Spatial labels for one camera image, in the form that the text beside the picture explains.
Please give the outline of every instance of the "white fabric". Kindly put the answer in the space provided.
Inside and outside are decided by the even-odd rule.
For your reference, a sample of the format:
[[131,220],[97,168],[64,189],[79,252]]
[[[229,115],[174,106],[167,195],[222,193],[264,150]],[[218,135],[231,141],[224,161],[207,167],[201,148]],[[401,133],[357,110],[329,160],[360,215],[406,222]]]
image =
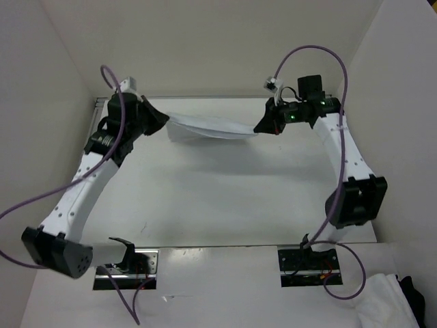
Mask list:
[[419,328],[395,275],[367,279],[354,304],[363,328]]
[[170,117],[166,124],[167,132],[172,141],[182,141],[193,136],[219,139],[247,139],[254,137],[253,126],[241,124],[227,118],[213,118],[208,116],[182,115],[167,113]]

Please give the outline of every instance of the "white tabletop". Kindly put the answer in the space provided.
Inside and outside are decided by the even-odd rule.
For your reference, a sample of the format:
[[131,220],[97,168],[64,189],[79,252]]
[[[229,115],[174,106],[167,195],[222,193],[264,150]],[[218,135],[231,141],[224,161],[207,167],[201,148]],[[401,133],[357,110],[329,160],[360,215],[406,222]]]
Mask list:
[[[353,244],[370,277],[396,273],[390,246]],[[350,295],[361,282],[354,257],[339,248],[344,286]],[[93,291],[94,272],[73,280],[39,270],[21,328],[138,327],[113,290]],[[133,290],[123,293],[130,303]],[[277,248],[215,247],[162,249],[156,290],[137,299],[142,327],[149,328],[358,328],[351,301],[332,299],[323,287],[281,287]]]
[[[163,112],[255,126],[266,99],[157,99]],[[248,140],[136,140],[89,216],[83,243],[118,236],[144,247],[297,244],[325,218],[333,168],[308,124]],[[347,242],[375,242],[370,223]]]

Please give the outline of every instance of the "black cloth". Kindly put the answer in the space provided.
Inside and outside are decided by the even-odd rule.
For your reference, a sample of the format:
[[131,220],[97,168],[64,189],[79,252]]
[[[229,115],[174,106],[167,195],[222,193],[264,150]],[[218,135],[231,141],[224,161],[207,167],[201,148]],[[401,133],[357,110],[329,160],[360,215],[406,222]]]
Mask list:
[[425,297],[414,288],[412,284],[412,278],[410,276],[403,278],[399,282],[402,292],[407,298],[408,304],[412,313],[416,317],[416,321],[420,328],[426,328],[425,326]]

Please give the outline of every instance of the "cable connector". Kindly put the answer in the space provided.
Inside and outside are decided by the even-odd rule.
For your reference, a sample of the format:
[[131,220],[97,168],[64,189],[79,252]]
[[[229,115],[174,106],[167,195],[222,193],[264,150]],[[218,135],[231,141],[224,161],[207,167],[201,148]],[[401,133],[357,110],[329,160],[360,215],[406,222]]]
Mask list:
[[276,79],[274,77],[268,77],[266,82],[264,82],[264,88],[273,94],[278,90],[282,90],[284,82],[281,79]]
[[133,77],[126,77],[120,83],[120,89],[122,90],[122,92],[137,94],[137,81]]

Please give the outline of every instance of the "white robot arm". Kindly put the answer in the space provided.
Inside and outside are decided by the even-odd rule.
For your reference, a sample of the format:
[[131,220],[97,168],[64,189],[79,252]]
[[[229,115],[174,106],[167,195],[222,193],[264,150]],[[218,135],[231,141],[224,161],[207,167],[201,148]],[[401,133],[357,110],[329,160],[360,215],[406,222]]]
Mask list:
[[73,181],[81,181],[66,190],[38,228],[28,227],[23,232],[21,240],[36,264],[79,278],[90,266],[114,263],[121,270],[128,271],[136,265],[136,261],[142,260],[139,258],[141,254],[135,253],[135,246],[121,238],[110,238],[116,241],[112,244],[80,244],[83,228],[94,204],[132,151],[134,141],[141,135],[159,131],[169,119],[144,96],[139,98],[136,92],[127,91],[123,92],[126,121],[115,152],[96,171],[83,178],[83,174],[108,154],[120,131],[121,106],[117,94],[108,102],[108,116],[101,119],[98,130],[85,146],[85,154],[73,178]]
[[[275,96],[268,99],[264,117],[254,128],[254,132],[279,135],[287,124],[309,123],[326,148],[337,181],[343,182],[339,185],[340,197],[335,211],[319,239],[340,241],[353,226],[362,226],[375,219],[387,190],[387,182],[384,177],[375,177],[364,161],[349,132],[345,115],[342,127],[339,126],[340,102],[337,98],[325,96],[321,76],[298,79],[299,101],[296,102],[285,102],[281,99],[281,80],[269,78],[265,87],[274,92]],[[346,151],[342,179],[339,177],[342,164],[340,129],[343,130]],[[334,198],[335,191],[325,203],[326,214],[333,205]],[[314,247],[315,250],[322,251],[333,246],[318,244]]]

